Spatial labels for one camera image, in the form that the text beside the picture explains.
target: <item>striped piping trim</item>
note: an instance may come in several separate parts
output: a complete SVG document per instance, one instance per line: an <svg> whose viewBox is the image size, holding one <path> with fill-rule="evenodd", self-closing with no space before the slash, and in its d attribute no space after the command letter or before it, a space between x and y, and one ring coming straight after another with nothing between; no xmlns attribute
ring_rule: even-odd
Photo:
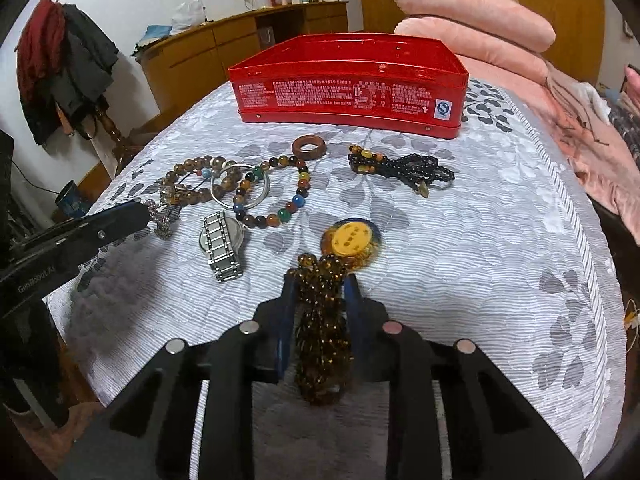
<svg viewBox="0 0 640 480"><path fill-rule="evenodd" d="M606 382L606 365L607 365L607 334L606 334L606 322L604 316L604 307L602 305L602 297L600 295L600 287L598 285L598 279L596 276L595 265L593 257L591 255L591 248L589 241L582 228L582 223L578 217L578 212L574 207L574 202L569 197L564 182L560 177L558 165L554 163L549 157L548 153L542 142L540 141L540 133L531 124L529 120L518 109L515 103L507 95L507 93L501 88L492 88L497 91L504 101L511 107L511 111L515 114L519 121L524 124L529 137L536 146L538 155L545 163L545 166L551 175L554 187L559 194L562 207L565 214L569 219L569 222L574 229L576 241L578 243L578 250L580 251L580 257L582 259L582 266L584 267L584 275L587 279L587 286L589 289L589 298L591 300L591 306L593 311L593 322L596 329L596 377L595 388L593 393L593 418L587 428L587 434L584 440L584 447L580 456L576 457L580 463L586 464L591 457L591 452L596 441L598 427L600 425L600 418L602 416L602 409L604 406L604 392Z"/></svg>

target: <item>bedspread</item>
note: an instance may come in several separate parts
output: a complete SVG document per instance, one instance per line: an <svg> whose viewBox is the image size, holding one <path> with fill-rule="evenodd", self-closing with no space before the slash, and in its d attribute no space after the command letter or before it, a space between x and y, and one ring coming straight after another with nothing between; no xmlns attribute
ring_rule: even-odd
<svg viewBox="0 0 640 480"><path fill-rule="evenodd" d="M591 204L553 140L525 114L504 91L471 79L453 140L352 126L245 124L226 84L159 134L92 212L158 200L159 179L185 158L223 155L255 164L287 153L303 134L318 134L328 153L308 164L306 205L286 226L247 231L244 276L224 284L198 246L201 218L216 204L183 208L168 241L148 227L102 248L47 298L54 321L107 404L168 339L198 344L250 319L258 303L279 293L298 254L319 254L324 229L342 218L369 218L383 245L357 273L363 294L424 338L474 340L588 473L620 421L622 299ZM437 156L456 179L425 200L396 179L353 173L346 158L352 143L391 157ZM281 208L294 190L289 170L274 172L255 214ZM336 406L311 408L292 369L277 386L254 386L256 477L383 478L388 386L361 385Z"/></svg>

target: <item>metal watch band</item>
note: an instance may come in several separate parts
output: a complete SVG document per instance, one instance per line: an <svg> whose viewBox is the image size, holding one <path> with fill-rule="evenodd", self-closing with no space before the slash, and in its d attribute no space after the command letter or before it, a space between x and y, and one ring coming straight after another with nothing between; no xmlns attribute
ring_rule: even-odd
<svg viewBox="0 0 640 480"><path fill-rule="evenodd" d="M223 283L242 276L242 267L231 245L224 211L206 216L202 222L207 235L209 267L214 271L216 279Z"/></svg>

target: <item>brown ring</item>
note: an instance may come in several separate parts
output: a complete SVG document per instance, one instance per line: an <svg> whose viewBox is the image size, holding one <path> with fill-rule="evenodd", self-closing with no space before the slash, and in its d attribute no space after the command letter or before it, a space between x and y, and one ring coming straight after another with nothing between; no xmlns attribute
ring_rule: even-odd
<svg viewBox="0 0 640 480"><path fill-rule="evenodd" d="M303 151L302 146L306 146L307 144L312 144L315 148ZM317 135L304 135L293 141L291 151L297 158L301 158L302 160L316 160L316 158L320 158L326 153L326 144L322 137L318 137Z"/></svg>

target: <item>blue and white label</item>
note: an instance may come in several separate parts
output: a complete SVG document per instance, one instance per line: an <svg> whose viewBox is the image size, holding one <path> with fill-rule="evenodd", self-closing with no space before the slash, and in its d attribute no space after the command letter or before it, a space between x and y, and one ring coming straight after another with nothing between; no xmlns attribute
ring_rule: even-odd
<svg viewBox="0 0 640 480"><path fill-rule="evenodd" d="M433 111L433 118L448 121L449 117L451 117L451 101L436 99L436 107Z"/></svg>

